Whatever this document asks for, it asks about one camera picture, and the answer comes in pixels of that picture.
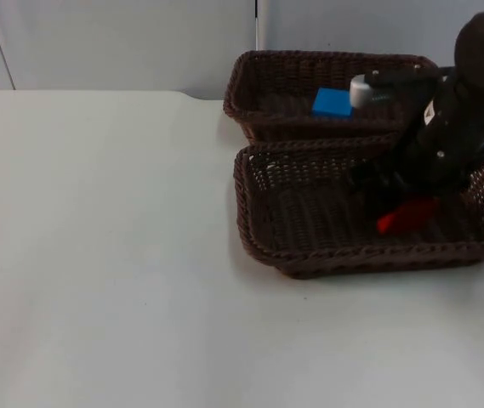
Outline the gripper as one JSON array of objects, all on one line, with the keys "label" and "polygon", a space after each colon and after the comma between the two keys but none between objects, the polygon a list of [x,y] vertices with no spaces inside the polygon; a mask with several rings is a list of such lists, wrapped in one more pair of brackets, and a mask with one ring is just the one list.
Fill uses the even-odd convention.
[{"label": "gripper", "polygon": [[437,197],[447,196],[468,187],[468,173],[454,172],[437,184],[416,183],[399,174],[389,160],[374,158],[350,169],[350,190],[365,200],[367,219],[376,224],[390,213],[390,202],[401,201],[404,207],[435,207]]}]

